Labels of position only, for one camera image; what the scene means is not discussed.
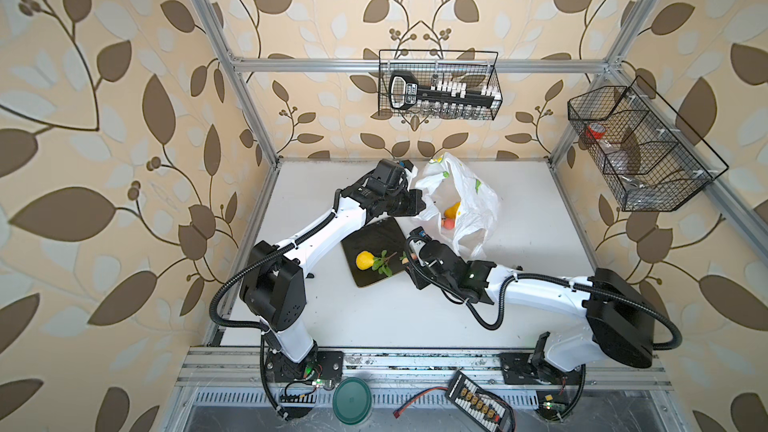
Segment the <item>yellow fake lemon with leaves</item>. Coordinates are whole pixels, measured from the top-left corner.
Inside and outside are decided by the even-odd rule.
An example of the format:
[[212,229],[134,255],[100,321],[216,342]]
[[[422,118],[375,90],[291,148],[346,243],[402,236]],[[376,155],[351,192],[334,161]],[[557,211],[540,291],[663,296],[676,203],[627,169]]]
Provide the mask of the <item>yellow fake lemon with leaves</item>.
[[393,270],[389,265],[393,255],[383,250],[379,255],[374,255],[369,251],[360,252],[355,258],[356,267],[361,270],[372,270],[386,277],[393,276]]

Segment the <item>white plastic bag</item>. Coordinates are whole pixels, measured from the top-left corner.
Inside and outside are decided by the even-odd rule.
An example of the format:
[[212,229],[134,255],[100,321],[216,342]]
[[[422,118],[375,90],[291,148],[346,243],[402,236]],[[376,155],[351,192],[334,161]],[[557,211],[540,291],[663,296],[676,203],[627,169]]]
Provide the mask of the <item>white plastic bag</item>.
[[500,199],[486,180],[445,152],[430,160],[414,187],[425,209],[416,222],[464,259],[486,257],[484,245],[500,215]]

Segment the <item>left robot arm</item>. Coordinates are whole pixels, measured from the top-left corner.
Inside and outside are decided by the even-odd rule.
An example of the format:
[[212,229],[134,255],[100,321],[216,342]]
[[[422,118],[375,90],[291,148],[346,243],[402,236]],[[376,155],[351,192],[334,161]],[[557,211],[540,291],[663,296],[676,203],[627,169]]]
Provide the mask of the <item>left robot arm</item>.
[[[316,263],[347,236],[374,219],[415,217],[426,209],[422,191],[411,186],[418,174],[409,160],[382,159],[353,184],[335,191],[332,206],[307,227],[276,243],[261,241],[247,265],[214,294],[209,317],[227,329],[255,329],[269,347],[294,364],[316,351],[301,321],[307,304],[305,279]],[[223,317],[219,303],[234,286],[252,318]]]

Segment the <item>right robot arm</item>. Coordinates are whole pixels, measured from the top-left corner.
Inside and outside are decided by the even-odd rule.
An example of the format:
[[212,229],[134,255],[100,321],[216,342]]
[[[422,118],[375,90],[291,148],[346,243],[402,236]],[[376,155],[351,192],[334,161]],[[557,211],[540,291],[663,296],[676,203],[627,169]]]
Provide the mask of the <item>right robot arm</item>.
[[665,313],[605,268],[591,276],[556,277],[466,261],[423,228],[408,235],[405,258],[418,289],[436,287],[487,331],[502,327],[508,305],[571,318],[572,326],[561,332],[542,332],[529,356],[528,369],[542,380],[601,360],[646,369],[656,352],[675,350],[683,342]]

